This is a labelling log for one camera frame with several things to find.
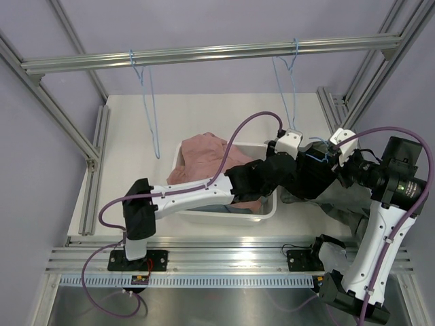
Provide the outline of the grey pleated skirt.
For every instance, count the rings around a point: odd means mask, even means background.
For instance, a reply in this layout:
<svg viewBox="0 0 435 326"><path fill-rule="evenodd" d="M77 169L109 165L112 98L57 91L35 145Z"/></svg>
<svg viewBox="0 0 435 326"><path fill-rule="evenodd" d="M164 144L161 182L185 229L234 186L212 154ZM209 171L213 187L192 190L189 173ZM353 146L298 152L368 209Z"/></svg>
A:
<svg viewBox="0 0 435 326"><path fill-rule="evenodd" d="M306 148L298 153L297 179L283 186L281 201L285 204L310 202L331 218L347 225L352 235L361 240L370 214L369 190L358 184L343 187L331 169L307 164L303 156Z"/></svg>

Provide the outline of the pink ruffled skirt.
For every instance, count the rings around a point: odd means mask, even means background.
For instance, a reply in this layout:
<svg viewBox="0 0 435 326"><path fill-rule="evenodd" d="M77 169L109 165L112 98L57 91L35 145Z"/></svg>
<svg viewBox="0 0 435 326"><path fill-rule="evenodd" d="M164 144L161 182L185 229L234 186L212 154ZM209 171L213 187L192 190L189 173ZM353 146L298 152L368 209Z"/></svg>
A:
<svg viewBox="0 0 435 326"><path fill-rule="evenodd" d="M184 161L172 170L167 183L176 185L213 177L222 163L227 146L227 141L210 132L183 140L181 155ZM249 208L252 213L257 213L262 205L262 199L230 205ZM197 210L217 212L217 205L198 207Z"/></svg>

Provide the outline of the blue denim skirt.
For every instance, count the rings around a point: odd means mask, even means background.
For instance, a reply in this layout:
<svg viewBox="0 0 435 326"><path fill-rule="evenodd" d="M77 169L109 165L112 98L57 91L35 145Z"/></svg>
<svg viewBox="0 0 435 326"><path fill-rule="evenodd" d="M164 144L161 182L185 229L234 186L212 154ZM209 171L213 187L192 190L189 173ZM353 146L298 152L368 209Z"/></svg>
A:
<svg viewBox="0 0 435 326"><path fill-rule="evenodd" d="M232 205L217 205L217 212L229 214L252 214L249 208L239 208Z"/></svg>

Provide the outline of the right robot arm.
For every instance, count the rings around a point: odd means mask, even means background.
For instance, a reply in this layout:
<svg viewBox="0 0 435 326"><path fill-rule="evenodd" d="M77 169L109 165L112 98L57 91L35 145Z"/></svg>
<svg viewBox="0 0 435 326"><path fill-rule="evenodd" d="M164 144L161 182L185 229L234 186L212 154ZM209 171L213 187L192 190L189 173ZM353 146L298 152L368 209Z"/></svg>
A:
<svg viewBox="0 0 435 326"><path fill-rule="evenodd" d="M391 137L381 162L363 158L356 149L340 165L341 183L357 183L371 192L370 216L359 250L351 264L340 270L344 249L328 238L318 238L309 251L309 263L324 269L319 298L358 318L385 325L390 317L384 307L386 282L404 236L414 225L428 197L433 176L418 179L417 159L430 153L422 141Z"/></svg>

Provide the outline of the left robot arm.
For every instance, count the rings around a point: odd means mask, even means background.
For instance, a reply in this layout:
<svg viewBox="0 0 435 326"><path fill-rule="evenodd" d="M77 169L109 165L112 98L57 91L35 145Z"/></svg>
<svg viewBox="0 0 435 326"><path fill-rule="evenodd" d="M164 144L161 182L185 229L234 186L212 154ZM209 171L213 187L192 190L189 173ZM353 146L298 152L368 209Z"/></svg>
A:
<svg viewBox="0 0 435 326"><path fill-rule="evenodd" d="M286 133L268 147L265 160L234 166L212 179L178 185L151 186L139 179L122 200L126 225L123 262L140 270L147 261L147 239L156 233L156 221L167 215L210 205L251 202L267 197L295 178L301 137Z"/></svg>

